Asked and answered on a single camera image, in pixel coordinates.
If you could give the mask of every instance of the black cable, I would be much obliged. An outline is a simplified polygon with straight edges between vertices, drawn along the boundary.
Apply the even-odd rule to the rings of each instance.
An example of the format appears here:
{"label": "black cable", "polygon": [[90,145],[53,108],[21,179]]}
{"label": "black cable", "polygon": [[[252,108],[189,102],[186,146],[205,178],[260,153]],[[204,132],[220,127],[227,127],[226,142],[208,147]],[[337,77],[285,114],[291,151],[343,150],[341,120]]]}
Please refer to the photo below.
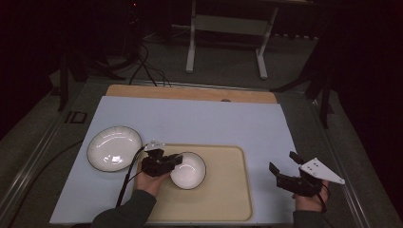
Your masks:
{"label": "black cable", "polygon": [[122,204],[122,199],[124,198],[125,195],[125,189],[127,187],[127,184],[130,182],[130,180],[132,180],[130,178],[130,173],[131,173],[131,169],[133,168],[134,163],[136,162],[136,160],[139,158],[140,156],[140,152],[142,152],[144,150],[144,146],[140,147],[140,149],[136,152],[136,154],[133,157],[133,160],[131,161],[130,166],[128,167],[127,173],[125,175],[125,180],[124,180],[124,184],[122,186],[121,192],[119,193],[119,197],[118,197],[118,201],[116,202],[116,207],[119,207]]}
{"label": "black cable", "polygon": [[[326,185],[324,185],[324,184],[322,184],[322,185],[323,185],[323,187],[326,188],[326,190],[328,192],[328,199],[329,199],[330,198],[330,190]],[[320,202],[322,203],[322,213],[320,213],[320,215],[326,221],[326,223],[328,223],[328,225],[330,227],[335,228],[335,226],[323,215],[323,213],[325,213],[327,211],[327,208],[326,208],[326,204],[325,204],[322,196],[320,194],[317,194],[317,197],[319,198]]]}
{"label": "black cable", "polygon": [[140,65],[139,65],[139,67],[136,69],[136,71],[134,71],[134,73],[133,73],[133,75],[131,76],[131,78],[130,78],[130,81],[129,81],[129,85],[131,85],[131,83],[132,83],[132,81],[133,81],[133,79],[134,79],[134,77],[136,77],[136,75],[137,75],[137,73],[139,72],[139,70],[142,68],[142,67],[144,67],[144,62],[147,60],[147,58],[148,58],[148,49],[144,46],[144,45],[142,45],[142,47],[144,47],[145,48],[145,50],[146,50],[146,53],[145,53],[145,57],[144,57],[144,60],[142,60],[142,59],[140,59]]}
{"label": "black cable", "polygon": [[12,224],[15,222],[15,219],[17,218],[18,213],[20,212],[20,210],[21,210],[21,208],[22,208],[22,206],[23,206],[23,204],[24,204],[24,201],[27,199],[27,196],[28,196],[28,194],[29,194],[29,191],[32,189],[33,184],[36,183],[36,181],[37,181],[38,178],[41,176],[41,174],[45,171],[45,169],[46,169],[53,161],[55,161],[57,158],[59,158],[59,156],[61,156],[61,155],[64,154],[66,151],[68,151],[69,149],[73,148],[74,146],[76,146],[76,145],[78,145],[78,144],[80,144],[80,143],[82,143],[82,142],[83,142],[83,140],[80,140],[80,141],[78,141],[78,142],[76,142],[76,143],[70,145],[70,146],[67,147],[66,149],[64,149],[64,150],[62,150],[61,152],[59,152],[55,157],[53,157],[51,160],[49,160],[49,161],[44,165],[44,167],[42,167],[42,169],[38,172],[38,174],[36,175],[36,177],[35,177],[35,178],[33,179],[33,181],[30,183],[29,188],[28,188],[27,192],[25,193],[24,197],[21,199],[20,205],[19,205],[18,208],[16,209],[15,214],[14,214],[14,216],[12,217],[11,222],[9,223],[9,226],[8,226],[9,228],[12,227]]}
{"label": "black cable", "polygon": [[152,65],[151,65],[150,63],[148,63],[147,61],[144,61],[144,63],[145,63],[145,66],[146,66],[146,67],[148,67],[148,68],[154,70],[156,73],[158,73],[158,74],[163,78],[163,86],[165,86],[165,82],[167,82],[169,86],[172,86],[172,85],[169,83],[169,80],[165,77],[165,74],[163,73],[162,70],[155,68],[154,66],[152,66]]}
{"label": "black cable", "polygon": [[323,214],[321,214],[321,215],[322,215],[322,218],[328,223],[328,225],[330,227],[335,228],[335,226]]}

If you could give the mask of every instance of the black stand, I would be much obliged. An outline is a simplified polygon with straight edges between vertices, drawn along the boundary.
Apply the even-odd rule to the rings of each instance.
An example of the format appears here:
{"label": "black stand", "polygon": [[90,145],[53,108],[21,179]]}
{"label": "black stand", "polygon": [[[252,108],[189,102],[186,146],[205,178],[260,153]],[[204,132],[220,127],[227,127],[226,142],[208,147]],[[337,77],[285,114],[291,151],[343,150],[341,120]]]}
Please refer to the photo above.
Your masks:
{"label": "black stand", "polygon": [[320,105],[319,118],[325,128],[329,128],[327,124],[327,113],[329,108],[329,97],[332,77],[335,74],[335,69],[331,66],[327,66],[321,71],[312,71],[310,73],[301,74],[298,79],[293,82],[283,85],[278,88],[270,89],[271,92],[284,92],[294,86],[298,86],[302,83],[311,80],[308,88],[305,90],[305,97],[307,99],[315,99],[322,90],[322,101]]}
{"label": "black stand", "polygon": [[60,61],[60,105],[58,111],[62,111],[68,102],[68,71],[77,82],[85,82],[88,78],[86,67],[93,68],[102,75],[113,80],[125,80],[125,78],[114,74],[111,70],[91,60],[84,53],[73,47],[65,47],[65,51]]}

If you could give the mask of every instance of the tripod leg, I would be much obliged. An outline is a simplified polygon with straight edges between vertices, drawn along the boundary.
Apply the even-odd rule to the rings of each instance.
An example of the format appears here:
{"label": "tripod leg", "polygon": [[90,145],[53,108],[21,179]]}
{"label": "tripod leg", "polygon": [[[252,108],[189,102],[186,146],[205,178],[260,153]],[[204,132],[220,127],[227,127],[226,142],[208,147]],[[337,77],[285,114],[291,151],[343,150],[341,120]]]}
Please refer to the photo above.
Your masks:
{"label": "tripod leg", "polygon": [[328,115],[328,109],[329,109],[330,86],[331,86],[333,74],[335,74],[335,70],[333,68],[331,68],[330,72],[326,74],[323,91],[322,91],[322,103],[320,105],[319,118],[322,121],[322,124],[326,129],[329,128],[329,126],[327,124],[327,115]]}
{"label": "tripod leg", "polygon": [[68,101],[68,69],[67,69],[67,55],[63,54],[60,59],[60,104],[58,111],[65,108]]}

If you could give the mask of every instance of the gray sleeve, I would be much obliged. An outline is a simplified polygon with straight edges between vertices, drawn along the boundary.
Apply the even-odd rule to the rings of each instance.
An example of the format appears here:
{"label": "gray sleeve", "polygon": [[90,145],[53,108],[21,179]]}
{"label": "gray sleeve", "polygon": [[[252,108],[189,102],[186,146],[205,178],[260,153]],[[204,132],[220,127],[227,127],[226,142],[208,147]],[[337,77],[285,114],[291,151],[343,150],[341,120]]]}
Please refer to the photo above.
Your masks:
{"label": "gray sleeve", "polygon": [[135,190],[127,203],[99,214],[92,221],[91,227],[143,227],[156,202],[151,194]]}
{"label": "gray sleeve", "polygon": [[294,228],[323,228],[324,223],[320,212],[314,211],[295,211]]}

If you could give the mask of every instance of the wire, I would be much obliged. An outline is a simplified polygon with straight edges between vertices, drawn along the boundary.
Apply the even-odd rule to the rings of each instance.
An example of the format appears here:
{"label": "wire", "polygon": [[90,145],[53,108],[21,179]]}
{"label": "wire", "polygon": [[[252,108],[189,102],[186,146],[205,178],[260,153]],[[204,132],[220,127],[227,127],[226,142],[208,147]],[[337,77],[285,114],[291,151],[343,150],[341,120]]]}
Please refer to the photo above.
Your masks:
{"label": "wire", "polygon": [[142,47],[144,47],[145,50],[146,50],[145,57],[144,57],[143,60],[140,60],[141,63],[140,63],[140,65],[139,65],[139,67],[136,69],[136,71],[134,71],[133,75],[132,75],[131,78],[130,78],[130,81],[128,82],[129,85],[131,85],[131,83],[132,83],[134,77],[136,77],[136,75],[137,75],[137,73],[139,72],[139,70],[140,70],[142,67],[144,67],[144,62],[145,62],[145,61],[147,60],[147,58],[148,58],[148,48],[146,48],[143,44],[142,44]]}
{"label": "wire", "polygon": [[335,226],[323,214],[321,214],[321,215],[322,215],[322,218],[326,221],[326,223],[328,223],[328,225],[330,227],[335,228]]}
{"label": "wire", "polygon": [[169,83],[169,80],[165,77],[165,74],[163,73],[162,70],[155,68],[154,66],[152,66],[151,64],[149,64],[147,62],[147,58],[148,58],[148,54],[149,54],[149,50],[148,48],[144,45],[141,44],[141,46],[145,49],[145,57],[143,58],[142,56],[139,55],[139,60],[140,60],[140,65],[139,67],[137,67],[137,69],[134,71],[133,75],[130,78],[129,81],[129,85],[131,85],[131,83],[133,82],[134,78],[136,77],[137,73],[139,72],[139,70],[143,67],[148,78],[151,80],[151,82],[154,84],[154,86],[158,86],[157,83],[155,82],[154,78],[151,76],[151,73],[149,71],[149,69],[154,70],[155,72],[157,72],[162,78],[163,78],[163,85],[165,86],[165,82],[168,82],[169,86],[172,86]]}
{"label": "wire", "polygon": [[[323,187],[326,188],[326,190],[328,192],[328,199],[329,199],[330,198],[330,190],[326,185],[324,185],[324,184],[322,184],[322,185],[323,185]],[[319,198],[320,202],[322,203],[322,213],[320,213],[322,218],[326,221],[326,223],[328,223],[328,225],[330,227],[335,228],[335,226],[323,215],[323,213],[325,213],[327,211],[327,208],[326,208],[326,204],[325,204],[322,196],[320,194],[317,194],[317,197]]]}
{"label": "wire", "polygon": [[36,175],[36,177],[33,179],[33,181],[30,183],[29,188],[27,190],[27,192],[25,193],[24,197],[21,199],[20,205],[18,206],[18,208],[15,211],[14,216],[11,219],[11,222],[9,223],[9,228],[12,227],[12,224],[15,222],[15,219],[17,219],[18,213],[20,212],[21,208],[23,207],[23,204],[25,202],[25,200],[27,199],[27,196],[30,192],[30,190],[32,189],[32,186],[34,183],[36,183],[36,181],[38,180],[38,178],[41,176],[41,174],[45,171],[45,169],[53,162],[55,161],[57,158],[59,158],[62,154],[64,154],[66,151],[68,151],[69,149],[73,148],[74,146],[81,144],[83,142],[83,140],[80,140],[72,145],[70,145],[69,147],[67,147],[66,149],[60,151],[56,156],[54,156],[51,160],[49,160],[43,167],[42,169],[38,172],[38,174]]}
{"label": "wire", "polygon": [[136,154],[133,157],[133,160],[131,161],[130,166],[128,167],[127,173],[125,175],[125,180],[124,180],[124,184],[122,186],[121,192],[119,193],[119,197],[118,197],[118,201],[116,202],[116,207],[119,207],[122,204],[122,199],[124,198],[125,195],[125,189],[127,187],[127,184],[133,179],[130,178],[130,173],[131,173],[131,169],[133,168],[134,163],[136,162],[136,160],[139,158],[140,156],[140,152],[142,152],[144,150],[144,146],[140,147],[140,149],[136,152]]}

